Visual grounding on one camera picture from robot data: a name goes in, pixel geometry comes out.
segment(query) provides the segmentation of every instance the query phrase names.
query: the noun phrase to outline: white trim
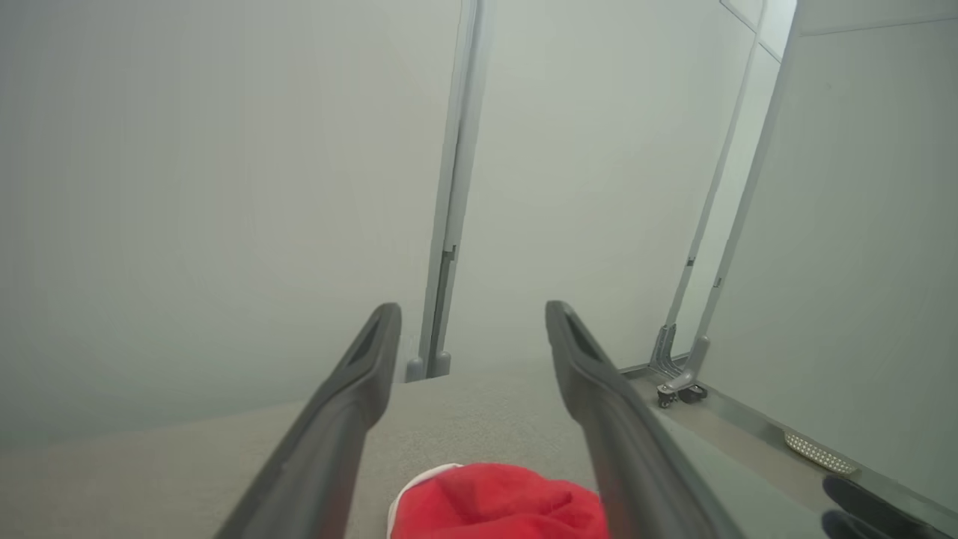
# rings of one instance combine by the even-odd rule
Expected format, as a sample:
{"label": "white trim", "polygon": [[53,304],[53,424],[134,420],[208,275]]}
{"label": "white trim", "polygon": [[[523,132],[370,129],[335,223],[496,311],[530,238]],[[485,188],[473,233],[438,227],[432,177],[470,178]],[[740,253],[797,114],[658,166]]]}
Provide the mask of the white trim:
{"label": "white trim", "polygon": [[843,32],[856,32],[859,30],[873,30],[875,28],[890,28],[893,26],[906,26],[910,24],[923,24],[925,22],[938,22],[943,20],[954,20],[958,19],[958,14],[936,14],[936,15],[925,15],[917,17],[909,17],[897,20],[884,20],[880,22],[872,22],[868,24],[849,24],[846,26],[832,26],[826,28],[819,28],[817,30],[804,31],[798,29],[800,37],[811,37],[813,35],[828,35],[828,34],[841,34]]}
{"label": "white trim", "polygon": [[779,55],[777,52],[775,52],[775,51],[771,48],[771,45],[765,43],[764,40],[762,40],[760,37],[759,37],[759,45],[762,45],[762,48],[765,49],[765,51],[766,51],[767,53],[769,53],[769,54],[775,59],[775,61],[777,61],[777,62],[779,62],[779,63],[782,63],[782,57],[781,57],[781,55]]}
{"label": "white trim", "polygon": [[399,509],[399,498],[402,498],[402,495],[405,494],[407,490],[422,482],[431,480],[432,478],[440,475],[442,472],[462,467],[462,464],[456,464],[454,462],[452,464],[443,464],[442,466],[436,466],[431,470],[422,472],[413,478],[413,480],[406,483],[406,486],[402,487],[402,490],[400,490],[399,494],[396,496],[396,499],[393,500],[392,504],[389,505],[389,520],[386,524],[386,539],[389,539],[393,536],[393,525],[396,523],[396,511]]}
{"label": "white trim", "polygon": [[[739,11],[739,8],[736,8],[735,6],[733,6],[732,3],[731,3],[729,0],[718,0],[718,2],[719,2],[720,4],[722,4],[722,6],[723,6],[725,9],[727,9],[727,10],[730,11],[733,15],[735,15],[736,18],[738,18],[738,19],[741,21],[742,24],[744,24],[745,26],[747,26],[749,30],[751,30],[752,32],[754,32],[754,33],[756,33],[756,34],[759,32],[759,30],[758,30],[759,25],[758,25],[758,24],[753,24],[752,21],[748,20],[748,17],[746,17],[744,13],[742,13],[741,11]],[[764,9],[765,9],[765,6],[764,6],[764,5],[765,5],[765,2],[762,2],[762,11],[764,11]]]}

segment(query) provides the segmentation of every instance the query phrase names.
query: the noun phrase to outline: metal bracket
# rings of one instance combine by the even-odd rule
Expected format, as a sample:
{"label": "metal bracket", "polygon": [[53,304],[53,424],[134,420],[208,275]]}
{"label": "metal bracket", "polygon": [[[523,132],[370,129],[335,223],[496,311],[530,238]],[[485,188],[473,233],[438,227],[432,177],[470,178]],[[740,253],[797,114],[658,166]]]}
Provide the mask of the metal bracket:
{"label": "metal bracket", "polygon": [[649,359],[649,366],[652,369],[670,377],[682,374],[682,369],[672,361],[675,328],[676,326],[673,323],[666,324],[659,329],[658,336],[655,339],[655,347],[652,348],[652,357]]}
{"label": "metal bracket", "polygon": [[663,393],[676,393],[686,387],[694,386],[698,379],[698,371],[702,367],[702,362],[705,360],[705,353],[708,352],[708,349],[709,338],[707,336],[703,335],[696,339],[696,343],[692,345],[689,360],[685,363],[685,369],[675,378],[659,386],[659,391]]}

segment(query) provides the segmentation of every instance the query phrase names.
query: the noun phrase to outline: red hat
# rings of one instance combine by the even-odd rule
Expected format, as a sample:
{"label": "red hat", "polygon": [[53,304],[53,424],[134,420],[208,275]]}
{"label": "red hat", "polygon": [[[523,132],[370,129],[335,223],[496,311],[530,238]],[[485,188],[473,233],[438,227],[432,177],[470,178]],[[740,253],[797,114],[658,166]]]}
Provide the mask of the red hat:
{"label": "red hat", "polygon": [[608,539],[599,496],[507,464],[447,464],[390,508],[388,539]]}

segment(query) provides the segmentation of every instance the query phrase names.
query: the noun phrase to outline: white wall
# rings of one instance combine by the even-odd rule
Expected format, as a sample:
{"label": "white wall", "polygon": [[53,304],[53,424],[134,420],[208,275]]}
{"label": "white wall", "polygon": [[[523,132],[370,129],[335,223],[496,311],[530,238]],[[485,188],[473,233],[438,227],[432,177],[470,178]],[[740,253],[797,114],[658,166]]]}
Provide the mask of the white wall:
{"label": "white wall", "polygon": [[452,374],[549,357],[573,305],[648,360],[752,42],[716,0],[500,2],[445,349]]}
{"label": "white wall", "polygon": [[789,46],[701,380],[958,509],[958,20]]}
{"label": "white wall", "polygon": [[383,301],[415,339],[458,17],[3,4],[0,445],[303,398]]}
{"label": "white wall", "polygon": [[729,146],[725,167],[709,211],[702,241],[696,252],[696,263],[682,296],[682,306],[676,319],[672,355],[690,352],[696,339],[698,325],[705,313],[705,304],[715,284],[719,263],[728,242],[732,223],[739,213],[741,193],[752,167],[752,157],[759,144],[768,102],[778,78],[779,62],[763,47],[756,47],[752,68],[745,83],[739,119]]}

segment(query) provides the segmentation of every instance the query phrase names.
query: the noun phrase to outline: wheel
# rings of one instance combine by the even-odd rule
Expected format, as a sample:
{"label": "wheel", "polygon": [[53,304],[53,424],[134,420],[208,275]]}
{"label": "wheel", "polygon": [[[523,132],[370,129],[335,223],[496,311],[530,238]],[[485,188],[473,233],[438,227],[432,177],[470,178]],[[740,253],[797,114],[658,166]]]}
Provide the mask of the wheel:
{"label": "wheel", "polygon": [[689,386],[678,391],[678,398],[683,403],[694,404],[708,396],[708,391],[699,386]]}
{"label": "wheel", "polygon": [[659,390],[659,408],[668,408],[675,402],[675,393],[665,393]]}

